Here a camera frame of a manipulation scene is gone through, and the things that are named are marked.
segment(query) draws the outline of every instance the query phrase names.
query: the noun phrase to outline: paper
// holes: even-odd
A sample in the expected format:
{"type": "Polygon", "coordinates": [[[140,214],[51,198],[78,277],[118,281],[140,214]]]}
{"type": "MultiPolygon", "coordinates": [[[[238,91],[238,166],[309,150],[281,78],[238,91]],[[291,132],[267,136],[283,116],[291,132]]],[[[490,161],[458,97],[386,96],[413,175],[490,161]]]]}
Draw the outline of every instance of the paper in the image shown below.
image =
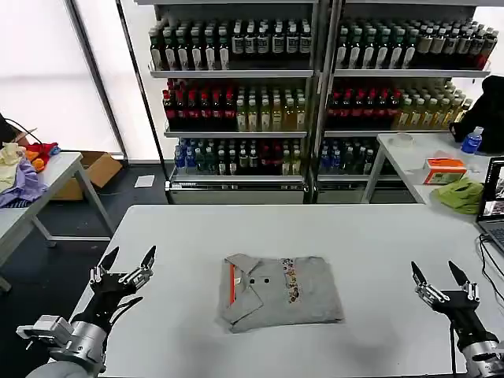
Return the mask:
{"type": "Polygon", "coordinates": [[[136,179],[135,187],[152,187],[154,175],[139,176],[136,179]]]}

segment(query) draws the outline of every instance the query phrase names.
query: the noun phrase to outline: plastic bottle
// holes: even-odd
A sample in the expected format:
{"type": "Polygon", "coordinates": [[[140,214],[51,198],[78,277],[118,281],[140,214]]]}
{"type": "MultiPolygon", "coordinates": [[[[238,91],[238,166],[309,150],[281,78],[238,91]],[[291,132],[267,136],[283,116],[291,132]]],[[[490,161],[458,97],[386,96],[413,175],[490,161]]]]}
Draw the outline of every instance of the plastic bottle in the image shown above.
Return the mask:
{"type": "Polygon", "coordinates": [[[465,137],[464,142],[462,142],[461,146],[462,152],[465,152],[466,154],[476,153],[482,141],[481,134],[483,134],[483,128],[480,126],[476,126],[474,128],[474,131],[468,134],[465,137]]]}

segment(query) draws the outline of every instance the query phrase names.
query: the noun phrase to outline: cable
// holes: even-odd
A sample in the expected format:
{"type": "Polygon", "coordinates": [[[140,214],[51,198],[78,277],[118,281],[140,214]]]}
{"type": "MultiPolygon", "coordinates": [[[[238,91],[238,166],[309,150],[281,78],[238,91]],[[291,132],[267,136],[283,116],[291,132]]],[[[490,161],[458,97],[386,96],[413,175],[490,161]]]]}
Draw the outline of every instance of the cable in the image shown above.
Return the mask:
{"type": "Polygon", "coordinates": [[[32,134],[32,132],[29,132],[26,128],[24,128],[24,126],[22,124],[18,124],[15,120],[11,120],[10,118],[4,118],[5,120],[9,121],[9,122],[12,122],[14,124],[16,124],[17,126],[19,126],[20,128],[22,128],[25,132],[27,132],[29,135],[31,135],[33,138],[35,138],[35,140],[37,142],[39,142],[40,144],[43,144],[42,142],[40,142],[40,139],[37,138],[34,134],[32,134]]]}

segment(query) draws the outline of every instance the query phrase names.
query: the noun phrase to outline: shelf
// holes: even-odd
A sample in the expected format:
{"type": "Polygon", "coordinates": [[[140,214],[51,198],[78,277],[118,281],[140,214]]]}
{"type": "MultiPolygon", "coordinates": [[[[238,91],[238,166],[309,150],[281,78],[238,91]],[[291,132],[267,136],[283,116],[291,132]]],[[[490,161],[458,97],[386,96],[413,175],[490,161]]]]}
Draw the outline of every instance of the shelf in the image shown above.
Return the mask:
{"type": "MultiPolygon", "coordinates": [[[[327,182],[367,182],[369,175],[318,175],[317,181],[321,183],[327,182]]],[[[378,181],[401,181],[401,178],[396,175],[383,175],[378,177],[378,181]]]]}
{"type": "Polygon", "coordinates": [[[347,138],[350,136],[367,137],[367,136],[378,136],[378,134],[395,134],[398,132],[408,132],[410,134],[414,133],[425,133],[425,132],[442,132],[447,133],[449,130],[327,130],[324,132],[324,137],[326,138],[347,138]]]}
{"type": "Polygon", "coordinates": [[[315,4],[318,0],[135,0],[139,6],[191,6],[201,4],[315,4]]]}
{"type": "Polygon", "coordinates": [[[336,69],[334,77],[469,77],[484,78],[490,71],[464,69],[336,69]]]}
{"type": "Polygon", "coordinates": [[[502,0],[346,0],[347,4],[414,4],[418,6],[504,6],[502,0]]]}
{"type": "Polygon", "coordinates": [[[305,138],[307,132],[165,132],[166,138],[305,138]]]}
{"type": "Polygon", "coordinates": [[[302,176],[172,176],[172,183],[304,183],[302,176]]]}

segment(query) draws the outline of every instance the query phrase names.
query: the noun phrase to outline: green cloth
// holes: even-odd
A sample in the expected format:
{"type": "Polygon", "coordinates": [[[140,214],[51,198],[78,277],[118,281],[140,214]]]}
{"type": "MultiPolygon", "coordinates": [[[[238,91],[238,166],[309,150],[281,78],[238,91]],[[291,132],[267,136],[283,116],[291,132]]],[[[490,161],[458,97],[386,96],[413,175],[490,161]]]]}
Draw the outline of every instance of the green cloth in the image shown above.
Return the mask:
{"type": "Polygon", "coordinates": [[[480,208],[483,184],[467,177],[435,189],[434,195],[458,213],[477,214],[480,208]]]}

